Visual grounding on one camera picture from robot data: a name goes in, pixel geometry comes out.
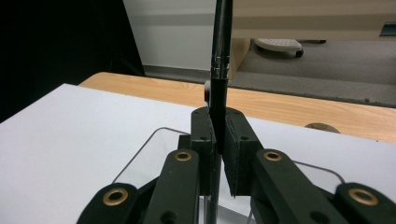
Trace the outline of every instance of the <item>dark background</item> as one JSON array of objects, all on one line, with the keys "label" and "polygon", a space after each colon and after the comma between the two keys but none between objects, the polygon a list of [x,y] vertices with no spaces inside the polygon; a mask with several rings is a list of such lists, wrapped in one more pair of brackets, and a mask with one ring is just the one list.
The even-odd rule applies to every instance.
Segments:
[{"label": "dark background", "polygon": [[23,0],[2,10],[0,122],[63,83],[144,75],[122,0]]}]

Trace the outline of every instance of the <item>white wall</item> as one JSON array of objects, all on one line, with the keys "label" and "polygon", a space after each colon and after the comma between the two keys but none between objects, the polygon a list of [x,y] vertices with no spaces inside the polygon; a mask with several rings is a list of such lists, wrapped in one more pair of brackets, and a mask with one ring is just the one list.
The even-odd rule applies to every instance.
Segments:
[{"label": "white wall", "polygon": [[214,0],[124,0],[143,65],[209,70]]}]

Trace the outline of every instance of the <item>clear acrylic sheet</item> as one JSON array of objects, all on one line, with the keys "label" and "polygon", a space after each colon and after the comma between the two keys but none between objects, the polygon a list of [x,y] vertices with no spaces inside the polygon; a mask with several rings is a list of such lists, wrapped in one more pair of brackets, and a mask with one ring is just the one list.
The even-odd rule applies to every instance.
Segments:
[{"label": "clear acrylic sheet", "polygon": [[[170,128],[157,129],[125,165],[124,169],[120,171],[113,183],[129,183],[139,189],[159,176],[166,156],[177,149],[178,138],[181,134],[187,133]],[[333,171],[297,161],[296,164],[308,178],[311,175],[321,176],[320,183],[314,182],[319,187],[333,186],[335,188],[335,186],[344,182],[342,177]],[[255,224],[254,218],[249,218],[249,215],[251,215],[249,197],[232,198],[223,172],[220,181],[218,223]],[[201,198],[200,223],[204,223],[203,217],[204,200]]]}]

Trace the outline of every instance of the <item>black linkage bar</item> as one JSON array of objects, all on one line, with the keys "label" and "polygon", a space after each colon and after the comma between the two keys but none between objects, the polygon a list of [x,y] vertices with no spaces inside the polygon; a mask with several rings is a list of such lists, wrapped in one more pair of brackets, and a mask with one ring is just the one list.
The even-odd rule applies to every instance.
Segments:
[{"label": "black linkage bar", "polygon": [[285,153],[262,149],[253,167],[260,186],[252,199],[270,204],[279,223],[347,223]]},{"label": "black linkage bar", "polygon": [[189,149],[168,154],[151,196],[144,224],[198,223],[199,156]]}]

